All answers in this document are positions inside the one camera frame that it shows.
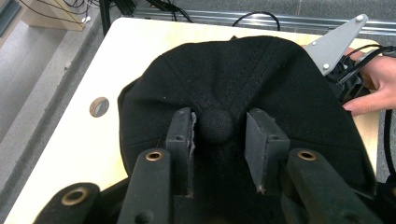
cap button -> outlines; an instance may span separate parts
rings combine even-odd
[[[233,117],[225,109],[213,107],[198,117],[199,133],[212,145],[221,145],[233,136]]]

gray metal bracket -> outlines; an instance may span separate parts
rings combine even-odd
[[[334,69],[368,20],[361,14],[304,47],[324,77]]]

hole in table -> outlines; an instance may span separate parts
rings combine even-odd
[[[96,98],[90,106],[90,114],[94,118],[102,117],[108,110],[110,102],[106,97]]]

black cable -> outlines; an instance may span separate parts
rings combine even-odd
[[[81,7],[81,6],[84,4],[84,0],[82,0],[81,3],[80,3],[78,6],[76,6],[76,3],[77,3],[77,2],[78,2],[78,0],[75,0],[75,2],[74,2],[72,5],[70,5],[69,3],[67,3],[67,2],[64,0],[64,3],[67,4],[68,7],[78,8],[78,7]]]
[[[173,2],[173,3],[171,3],[171,1],[170,0],[167,0],[167,2],[170,4],[170,5],[175,5],[175,2]],[[175,11],[172,11],[172,21],[173,20],[175,20],[175,21],[177,21],[177,17],[176,17],[176,12]]]
[[[29,7],[26,3],[24,3],[22,0],[20,0],[20,2],[22,3],[22,4],[24,4],[26,7],[28,7],[30,10],[32,10],[33,12],[35,12],[35,13],[37,13],[38,15],[41,15],[41,16],[43,16],[43,17],[47,17],[47,18],[51,18],[51,19],[55,19],[55,20],[58,20],[58,21],[68,21],[68,22],[73,22],[73,23],[77,23],[77,24],[82,24],[83,22],[79,22],[79,21],[70,21],[70,20],[65,20],[65,19],[61,19],[61,18],[57,18],[57,17],[51,17],[51,16],[48,16],[48,15],[45,15],[45,14],[43,14],[43,13],[41,13],[41,12],[38,12],[38,11],[36,11],[36,10],[34,10],[34,9],[32,9],[31,7]]]
[[[186,18],[187,21],[193,23],[192,20],[190,19],[189,14],[187,14],[187,12],[185,10],[181,9],[180,7],[178,7],[178,11],[181,13],[181,15],[184,16],[184,18]]]
[[[95,2],[94,4],[97,6],[97,7],[99,7],[99,0],[89,0],[90,2]],[[109,4],[110,4],[110,6],[109,7],[114,7],[115,5],[116,5],[116,3],[114,3],[113,2],[113,5],[111,5],[111,1],[110,0],[108,0],[108,2],[109,2]]]
[[[385,111],[385,123],[384,123],[384,152],[385,159],[387,161],[390,176],[388,177],[387,183],[389,181],[395,182],[396,171],[392,160],[392,154],[390,151],[390,126],[392,121],[392,110]]]
[[[85,22],[87,22],[87,18],[88,18],[88,9],[90,9],[90,5],[87,4],[87,9],[85,9]]]
[[[88,2],[89,4],[92,4],[92,5],[96,6],[96,7],[99,7],[99,2],[94,3],[93,0],[87,0],[87,2]]]
[[[382,47],[382,45],[373,44],[373,45],[365,45],[365,46],[360,47],[360,48],[358,48],[358,49],[354,49],[354,50],[352,50],[351,52],[349,52],[349,53],[346,55],[346,57],[345,57],[344,60],[343,60],[343,63],[346,61],[347,58],[349,58],[352,54],[358,52],[359,50],[368,49],[368,48],[381,48],[381,47]]]
[[[396,50],[396,48],[393,46],[381,47],[379,49],[374,50],[369,55],[367,55],[363,60],[361,60],[361,62],[358,63],[358,65],[352,67],[344,77],[342,77],[340,80],[337,81],[337,83],[339,85],[343,85],[351,77],[355,76],[363,68],[363,66],[366,65],[368,62],[370,62],[375,56],[386,51],[394,51],[394,50]]]
[[[65,12],[73,13],[75,15],[82,15],[82,14],[84,14],[84,13],[86,13],[88,11],[88,7],[87,7],[87,9],[85,11],[83,11],[83,12],[72,12],[72,11],[66,10],[66,9],[64,9],[62,7],[57,7],[57,6],[55,6],[55,5],[51,4],[51,3],[48,3],[48,2],[44,2],[44,1],[41,1],[41,0],[36,0],[36,1],[40,2],[40,3],[43,3],[43,4],[46,4],[46,5],[49,5],[51,7],[59,8],[60,10],[65,11]]]
[[[236,20],[236,21],[233,23],[233,26],[235,26],[235,25],[236,25],[238,22],[240,22],[242,19],[244,19],[244,18],[246,18],[246,17],[248,17],[248,16],[251,16],[251,15],[255,15],[255,14],[264,14],[264,15],[270,16],[270,17],[271,17],[272,19],[274,19],[274,21],[276,22],[277,30],[280,31],[280,23],[279,23],[279,20],[277,19],[277,17],[274,16],[273,14],[269,13],[269,12],[266,12],[266,11],[254,11],[254,12],[249,12],[248,14],[246,14],[246,15],[240,17],[238,20]]]

wooden table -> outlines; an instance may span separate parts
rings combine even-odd
[[[30,175],[6,223],[32,223],[49,199],[77,182],[92,182],[100,189],[119,182],[126,173],[120,157],[117,98],[124,86],[140,77],[160,54],[188,42],[229,40],[252,35],[273,35],[301,45],[318,35],[271,32],[170,21],[118,19],[78,86],[41,158]],[[356,40],[352,47],[373,43]],[[106,97],[109,109],[100,118],[90,105]],[[378,113],[356,118],[373,167],[376,167]]]

